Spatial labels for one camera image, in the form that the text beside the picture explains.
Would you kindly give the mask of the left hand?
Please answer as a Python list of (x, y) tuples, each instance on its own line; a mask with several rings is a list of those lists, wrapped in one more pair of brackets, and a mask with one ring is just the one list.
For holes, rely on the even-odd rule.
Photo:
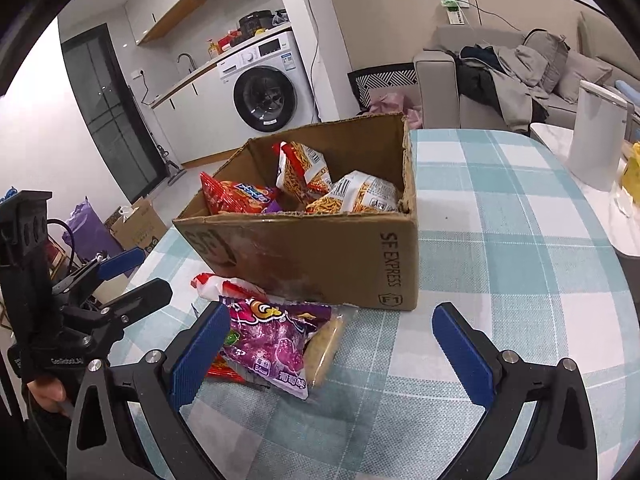
[(41, 376), (27, 384), (35, 401), (47, 412), (65, 416), (73, 414), (73, 405), (67, 399), (62, 382), (52, 376)]

